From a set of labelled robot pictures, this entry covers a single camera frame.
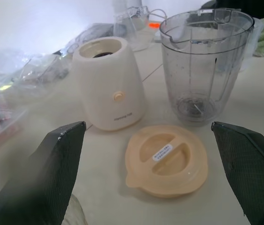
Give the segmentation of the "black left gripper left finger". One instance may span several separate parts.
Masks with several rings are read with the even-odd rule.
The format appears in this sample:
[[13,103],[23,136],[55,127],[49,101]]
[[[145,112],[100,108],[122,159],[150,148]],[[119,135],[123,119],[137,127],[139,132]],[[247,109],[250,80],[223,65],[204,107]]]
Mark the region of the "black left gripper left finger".
[[83,121],[49,132],[0,191],[0,225],[61,225],[76,182]]

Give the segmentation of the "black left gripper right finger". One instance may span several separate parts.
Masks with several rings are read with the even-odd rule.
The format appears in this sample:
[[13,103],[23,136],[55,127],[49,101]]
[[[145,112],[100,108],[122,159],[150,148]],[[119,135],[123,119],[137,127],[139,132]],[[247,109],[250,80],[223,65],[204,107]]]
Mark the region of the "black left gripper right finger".
[[211,125],[226,179],[250,225],[264,225],[264,136],[244,127]]

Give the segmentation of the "peach blender jar lid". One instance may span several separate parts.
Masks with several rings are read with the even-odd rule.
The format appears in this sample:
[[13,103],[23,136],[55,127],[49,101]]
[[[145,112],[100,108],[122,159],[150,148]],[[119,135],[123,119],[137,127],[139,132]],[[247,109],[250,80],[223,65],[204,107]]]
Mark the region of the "peach blender jar lid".
[[125,166],[128,187],[163,198],[192,193],[208,176],[201,140],[173,125],[148,126],[135,133],[127,145]]

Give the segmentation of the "cream blender motor base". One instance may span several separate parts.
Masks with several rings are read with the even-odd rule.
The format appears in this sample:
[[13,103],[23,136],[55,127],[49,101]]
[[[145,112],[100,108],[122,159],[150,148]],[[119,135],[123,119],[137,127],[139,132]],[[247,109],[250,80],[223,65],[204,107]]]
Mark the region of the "cream blender motor base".
[[96,128],[120,130],[144,116],[144,87],[125,39],[103,37],[80,45],[73,53],[71,75],[79,85],[86,116]]

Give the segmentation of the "crumpled clear plastic bag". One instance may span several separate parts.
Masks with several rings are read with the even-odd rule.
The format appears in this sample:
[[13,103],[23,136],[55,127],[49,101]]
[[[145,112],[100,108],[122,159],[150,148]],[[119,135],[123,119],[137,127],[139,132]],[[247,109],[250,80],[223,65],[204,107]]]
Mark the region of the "crumpled clear plastic bag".
[[96,38],[110,37],[113,28],[111,23],[94,23],[51,54],[11,49],[0,51],[0,93],[14,91],[32,96],[46,92],[48,86],[69,74],[73,52],[79,45]]

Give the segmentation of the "clear plastic blender jar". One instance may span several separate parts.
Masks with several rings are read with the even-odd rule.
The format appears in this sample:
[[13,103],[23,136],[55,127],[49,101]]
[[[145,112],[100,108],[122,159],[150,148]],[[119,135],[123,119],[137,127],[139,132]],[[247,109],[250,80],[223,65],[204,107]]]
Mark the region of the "clear plastic blender jar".
[[160,24],[170,105],[188,126],[203,126],[223,111],[254,29],[252,16],[231,8],[199,9]]

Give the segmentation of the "clear plastic container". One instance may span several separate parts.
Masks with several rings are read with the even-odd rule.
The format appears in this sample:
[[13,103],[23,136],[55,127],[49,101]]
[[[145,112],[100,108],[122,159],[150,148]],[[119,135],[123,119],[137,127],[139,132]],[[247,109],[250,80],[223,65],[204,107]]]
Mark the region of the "clear plastic container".
[[261,32],[264,29],[264,22],[262,20],[258,18],[254,18],[254,20],[255,20],[254,29],[250,35],[250,38],[247,44],[247,48],[246,48],[246,52],[245,52],[244,59],[242,62],[242,66],[240,68],[240,72],[243,72],[244,70],[246,70],[249,64],[251,63],[253,53],[257,49],[258,39],[261,35]]

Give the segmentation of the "dark object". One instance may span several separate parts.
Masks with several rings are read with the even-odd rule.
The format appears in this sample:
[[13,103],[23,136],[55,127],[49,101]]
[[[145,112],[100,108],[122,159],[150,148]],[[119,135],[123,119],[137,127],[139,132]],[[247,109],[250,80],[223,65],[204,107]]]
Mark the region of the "dark object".
[[201,9],[232,8],[258,18],[264,18],[264,0],[210,0]]

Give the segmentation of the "clear plastic measuring cup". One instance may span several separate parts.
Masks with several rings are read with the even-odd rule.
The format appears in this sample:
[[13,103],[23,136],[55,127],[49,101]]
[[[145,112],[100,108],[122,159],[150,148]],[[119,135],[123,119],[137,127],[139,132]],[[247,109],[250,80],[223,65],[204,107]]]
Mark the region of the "clear plastic measuring cup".
[[146,6],[131,7],[114,15],[113,35],[124,38],[134,52],[147,49],[155,30],[149,26],[149,10]]

